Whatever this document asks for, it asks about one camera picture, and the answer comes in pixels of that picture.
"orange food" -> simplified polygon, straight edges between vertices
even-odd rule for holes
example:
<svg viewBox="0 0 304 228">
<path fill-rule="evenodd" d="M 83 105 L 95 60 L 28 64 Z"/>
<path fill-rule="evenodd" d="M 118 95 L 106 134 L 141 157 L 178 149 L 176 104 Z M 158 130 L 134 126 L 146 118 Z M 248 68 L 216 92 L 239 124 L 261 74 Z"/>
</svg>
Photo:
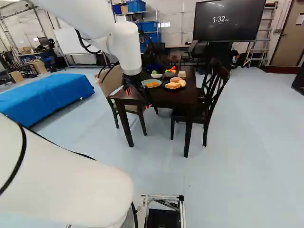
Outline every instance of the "orange food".
<svg viewBox="0 0 304 228">
<path fill-rule="evenodd" d="M 182 80 L 182 78 L 180 78 L 180 77 L 173 77 L 173 78 L 171 78 L 170 82 L 178 83 L 181 80 Z"/>
<path fill-rule="evenodd" d="M 158 87 L 160 84 L 158 82 L 150 82 L 148 83 L 146 86 L 148 88 L 155 88 L 155 87 Z"/>
<path fill-rule="evenodd" d="M 166 84 L 166 88 L 167 89 L 178 89 L 180 88 L 180 84 L 179 83 L 175 83 L 175 82 L 170 82 L 168 84 Z"/>
</svg>

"computer monitor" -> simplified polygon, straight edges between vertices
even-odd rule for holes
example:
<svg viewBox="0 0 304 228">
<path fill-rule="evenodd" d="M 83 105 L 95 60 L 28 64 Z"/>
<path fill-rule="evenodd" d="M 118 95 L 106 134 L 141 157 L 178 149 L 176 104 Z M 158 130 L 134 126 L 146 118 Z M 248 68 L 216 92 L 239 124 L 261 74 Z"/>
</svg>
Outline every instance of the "computer monitor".
<svg viewBox="0 0 304 228">
<path fill-rule="evenodd" d="M 46 37 L 38 37 L 38 40 L 42 46 L 49 45 L 48 38 Z"/>
<path fill-rule="evenodd" d="M 257 37 L 266 0 L 197 2 L 193 40 L 252 41 Z"/>
</svg>

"blue box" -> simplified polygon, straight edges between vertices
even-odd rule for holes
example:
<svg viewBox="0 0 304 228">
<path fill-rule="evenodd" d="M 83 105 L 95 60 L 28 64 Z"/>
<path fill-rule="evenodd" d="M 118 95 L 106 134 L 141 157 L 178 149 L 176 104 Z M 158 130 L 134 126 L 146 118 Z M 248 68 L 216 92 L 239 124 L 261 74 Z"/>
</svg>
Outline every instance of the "blue box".
<svg viewBox="0 0 304 228">
<path fill-rule="evenodd" d="M 135 25 L 137 25 L 138 31 L 142 30 L 142 22 L 135 22 Z"/>
<path fill-rule="evenodd" d="M 146 11 L 146 3 L 142 0 L 127 1 L 129 13 Z"/>
<path fill-rule="evenodd" d="M 121 4 L 116 4 L 116 5 L 113 5 L 113 11 L 116 15 L 119 15 L 122 13 L 122 10 L 120 8 Z"/>
<path fill-rule="evenodd" d="M 162 41 L 162 35 L 160 33 L 158 34 L 158 39 L 157 39 L 157 33 L 149 33 L 147 35 L 150 37 L 150 39 L 153 43 Z"/>
<path fill-rule="evenodd" d="M 146 44 L 140 44 L 140 46 L 141 46 L 141 53 L 143 53 L 146 48 Z"/>
<path fill-rule="evenodd" d="M 146 21 L 142 22 L 143 32 L 156 32 L 157 31 L 157 21 Z"/>
</svg>

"whiteboard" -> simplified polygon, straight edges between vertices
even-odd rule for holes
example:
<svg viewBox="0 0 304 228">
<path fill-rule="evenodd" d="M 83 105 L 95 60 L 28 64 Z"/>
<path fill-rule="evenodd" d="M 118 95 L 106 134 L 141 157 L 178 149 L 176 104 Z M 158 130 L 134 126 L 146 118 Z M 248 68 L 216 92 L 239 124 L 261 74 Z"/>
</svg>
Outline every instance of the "whiteboard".
<svg viewBox="0 0 304 228">
<path fill-rule="evenodd" d="M 54 33 L 64 55 L 88 54 L 80 45 L 77 33 L 73 27 L 55 29 Z M 86 41 L 83 40 L 83 42 L 86 46 L 89 45 Z M 90 46 L 88 49 L 93 52 L 99 51 L 94 46 Z"/>
</svg>

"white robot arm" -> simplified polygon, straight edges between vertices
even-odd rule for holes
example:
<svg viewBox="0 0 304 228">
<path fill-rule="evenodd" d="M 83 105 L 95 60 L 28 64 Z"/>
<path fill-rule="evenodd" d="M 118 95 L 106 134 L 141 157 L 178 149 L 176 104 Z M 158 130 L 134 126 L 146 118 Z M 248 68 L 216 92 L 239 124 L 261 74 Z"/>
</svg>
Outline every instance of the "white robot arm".
<svg viewBox="0 0 304 228">
<path fill-rule="evenodd" d="M 142 70 L 138 28 L 114 22 L 110 0 L 32 0 L 115 55 L 127 76 Z M 0 211 L 85 227 L 118 228 L 133 198 L 130 177 L 64 150 L 0 114 Z"/>
<path fill-rule="evenodd" d="M 142 71 L 138 28 L 132 22 L 114 21 L 110 0 L 32 0 L 77 30 L 88 43 L 116 56 L 123 73 Z"/>
<path fill-rule="evenodd" d="M 1 212 L 90 228 L 123 224 L 133 199 L 127 174 L 62 149 L 3 114 L 0 123 Z"/>
</svg>

